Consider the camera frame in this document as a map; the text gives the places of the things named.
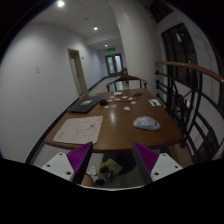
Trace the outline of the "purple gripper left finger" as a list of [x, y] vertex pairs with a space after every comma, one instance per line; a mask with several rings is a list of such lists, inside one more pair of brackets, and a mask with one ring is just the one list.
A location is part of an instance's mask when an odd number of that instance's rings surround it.
[[59, 152], [42, 169], [65, 180], [80, 184], [93, 152], [93, 143], [88, 142], [69, 153]]

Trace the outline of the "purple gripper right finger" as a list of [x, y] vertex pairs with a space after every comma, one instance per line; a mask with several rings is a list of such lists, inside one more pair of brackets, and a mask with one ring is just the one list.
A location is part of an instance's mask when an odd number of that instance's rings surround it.
[[139, 143], [133, 144], [132, 153], [144, 185], [182, 169], [167, 153], [158, 154]]

